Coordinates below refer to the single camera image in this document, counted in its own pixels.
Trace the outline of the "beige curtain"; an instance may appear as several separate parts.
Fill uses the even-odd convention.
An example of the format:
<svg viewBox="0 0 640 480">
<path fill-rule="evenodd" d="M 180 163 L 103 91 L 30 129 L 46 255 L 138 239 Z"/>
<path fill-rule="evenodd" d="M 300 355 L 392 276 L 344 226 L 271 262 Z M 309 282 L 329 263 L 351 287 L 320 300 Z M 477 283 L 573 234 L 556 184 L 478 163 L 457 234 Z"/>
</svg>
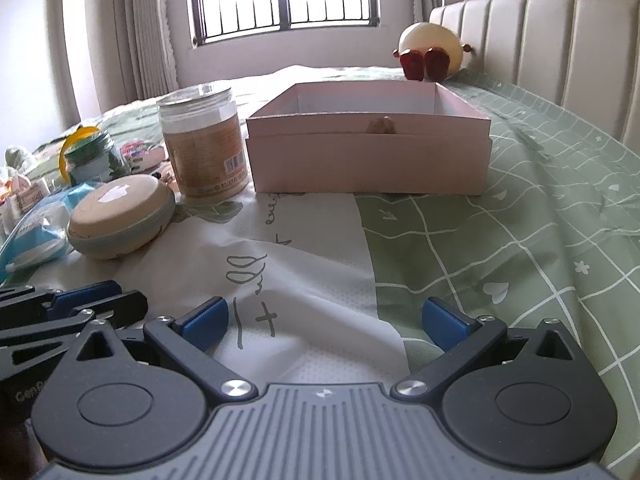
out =
<svg viewBox="0 0 640 480">
<path fill-rule="evenodd" d="M 102 112 L 178 88 L 166 0 L 86 0 L 85 12 Z"/>
</svg>

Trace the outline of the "green checked bedsheet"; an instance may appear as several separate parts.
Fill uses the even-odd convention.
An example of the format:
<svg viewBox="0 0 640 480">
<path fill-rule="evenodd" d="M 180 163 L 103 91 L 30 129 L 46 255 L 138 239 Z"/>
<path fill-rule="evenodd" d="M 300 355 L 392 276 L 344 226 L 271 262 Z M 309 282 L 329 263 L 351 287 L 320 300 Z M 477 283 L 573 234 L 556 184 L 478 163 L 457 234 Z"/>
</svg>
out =
<svg viewBox="0 0 640 480">
<path fill-rule="evenodd" d="M 512 327 L 557 318 L 618 408 L 603 460 L 639 474 L 639 159 L 521 88 L 462 73 L 450 89 L 491 121 L 480 196 L 260 194 L 181 205 L 131 255 L 77 252 L 13 274 L 69 289 L 114 280 L 178 316 L 229 301 L 216 358 L 257 385 L 382 382 L 438 356 L 423 301 Z"/>
</svg>

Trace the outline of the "beige oval zip case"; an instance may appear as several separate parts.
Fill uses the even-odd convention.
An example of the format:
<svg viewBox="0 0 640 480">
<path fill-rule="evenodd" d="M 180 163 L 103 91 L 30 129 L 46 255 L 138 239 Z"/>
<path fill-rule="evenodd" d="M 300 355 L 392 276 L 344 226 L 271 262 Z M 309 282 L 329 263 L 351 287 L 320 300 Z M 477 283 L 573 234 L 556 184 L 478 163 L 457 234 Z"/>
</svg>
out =
<svg viewBox="0 0 640 480">
<path fill-rule="evenodd" d="M 147 174 L 133 174 L 85 196 L 70 215 L 67 238 L 86 257 L 115 259 L 159 237 L 175 209 L 175 194 L 167 184 Z"/>
</svg>

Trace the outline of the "blue tissue pack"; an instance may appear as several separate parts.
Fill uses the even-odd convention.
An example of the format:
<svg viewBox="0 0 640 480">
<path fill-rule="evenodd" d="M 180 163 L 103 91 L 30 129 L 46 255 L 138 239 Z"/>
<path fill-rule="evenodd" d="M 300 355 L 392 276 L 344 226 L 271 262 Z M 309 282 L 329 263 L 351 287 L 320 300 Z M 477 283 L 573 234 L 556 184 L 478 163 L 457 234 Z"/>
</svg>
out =
<svg viewBox="0 0 640 480">
<path fill-rule="evenodd" d="M 100 186 L 100 182 L 88 182 L 66 188 L 40 200 L 21 218 L 1 247 L 1 281 L 66 256 L 72 250 L 66 233 L 70 216 Z"/>
</svg>

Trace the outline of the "pink cardboard box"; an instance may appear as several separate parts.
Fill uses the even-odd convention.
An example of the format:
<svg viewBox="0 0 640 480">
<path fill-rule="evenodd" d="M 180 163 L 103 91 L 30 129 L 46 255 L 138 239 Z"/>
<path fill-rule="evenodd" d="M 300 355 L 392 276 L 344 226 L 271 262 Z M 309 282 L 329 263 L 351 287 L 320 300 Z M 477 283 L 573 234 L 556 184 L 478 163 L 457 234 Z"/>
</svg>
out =
<svg viewBox="0 0 640 480">
<path fill-rule="evenodd" d="M 441 84 L 293 84 L 246 121 L 258 193 L 480 195 L 490 120 Z"/>
</svg>

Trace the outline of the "colourful snack packet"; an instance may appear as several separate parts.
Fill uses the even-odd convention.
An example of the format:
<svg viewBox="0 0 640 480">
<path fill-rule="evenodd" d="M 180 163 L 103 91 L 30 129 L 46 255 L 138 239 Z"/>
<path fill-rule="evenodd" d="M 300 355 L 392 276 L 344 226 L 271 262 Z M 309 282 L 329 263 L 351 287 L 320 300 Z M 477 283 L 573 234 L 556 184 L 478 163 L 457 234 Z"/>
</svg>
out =
<svg viewBox="0 0 640 480">
<path fill-rule="evenodd" d="M 141 139 L 122 144 L 120 154 L 126 160 L 133 174 L 143 174 L 160 166 L 166 159 L 166 150 L 162 144 Z"/>
</svg>

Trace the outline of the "green lid glass jar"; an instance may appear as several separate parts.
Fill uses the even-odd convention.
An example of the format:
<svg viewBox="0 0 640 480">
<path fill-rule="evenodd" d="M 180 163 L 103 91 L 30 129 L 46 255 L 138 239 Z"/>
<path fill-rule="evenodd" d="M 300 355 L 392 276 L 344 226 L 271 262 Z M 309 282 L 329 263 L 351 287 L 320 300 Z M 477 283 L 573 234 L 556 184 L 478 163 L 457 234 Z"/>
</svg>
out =
<svg viewBox="0 0 640 480">
<path fill-rule="evenodd" d="M 120 149 L 106 131 L 92 132 L 70 144 L 63 153 L 63 159 L 71 185 L 107 183 L 130 174 Z"/>
</svg>

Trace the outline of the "cream round plush toy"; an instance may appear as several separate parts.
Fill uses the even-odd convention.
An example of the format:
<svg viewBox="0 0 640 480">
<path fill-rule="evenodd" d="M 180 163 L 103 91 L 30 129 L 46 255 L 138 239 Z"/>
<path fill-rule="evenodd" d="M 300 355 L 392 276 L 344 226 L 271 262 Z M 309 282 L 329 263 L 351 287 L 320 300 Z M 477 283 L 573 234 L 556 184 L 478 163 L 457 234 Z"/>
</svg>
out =
<svg viewBox="0 0 640 480">
<path fill-rule="evenodd" d="M 457 73 L 463 55 L 472 52 L 473 48 L 449 28 L 421 22 L 401 33 L 393 57 L 399 61 L 408 80 L 440 84 Z"/>
</svg>

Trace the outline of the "cream padded headboard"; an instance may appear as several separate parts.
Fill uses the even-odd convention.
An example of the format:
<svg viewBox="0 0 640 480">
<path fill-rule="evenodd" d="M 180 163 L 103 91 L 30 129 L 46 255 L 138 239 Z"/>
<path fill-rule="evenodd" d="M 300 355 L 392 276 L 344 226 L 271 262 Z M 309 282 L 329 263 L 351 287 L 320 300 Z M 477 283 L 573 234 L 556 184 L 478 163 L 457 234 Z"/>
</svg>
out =
<svg viewBox="0 0 640 480">
<path fill-rule="evenodd" d="M 430 20 L 473 51 L 464 66 L 558 104 L 639 148 L 639 0 L 466 0 Z"/>
</svg>

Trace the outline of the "clear jar brown label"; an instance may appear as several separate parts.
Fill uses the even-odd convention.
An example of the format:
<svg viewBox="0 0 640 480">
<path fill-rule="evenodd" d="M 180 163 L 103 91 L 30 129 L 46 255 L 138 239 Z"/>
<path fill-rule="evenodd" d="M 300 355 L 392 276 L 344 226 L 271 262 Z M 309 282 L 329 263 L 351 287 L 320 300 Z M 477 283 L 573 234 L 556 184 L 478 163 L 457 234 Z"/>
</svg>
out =
<svg viewBox="0 0 640 480">
<path fill-rule="evenodd" d="M 180 89 L 157 101 L 160 128 L 182 197 L 225 200 L 250 180 L 238 110 L 227 81 Z"/>
</svg>

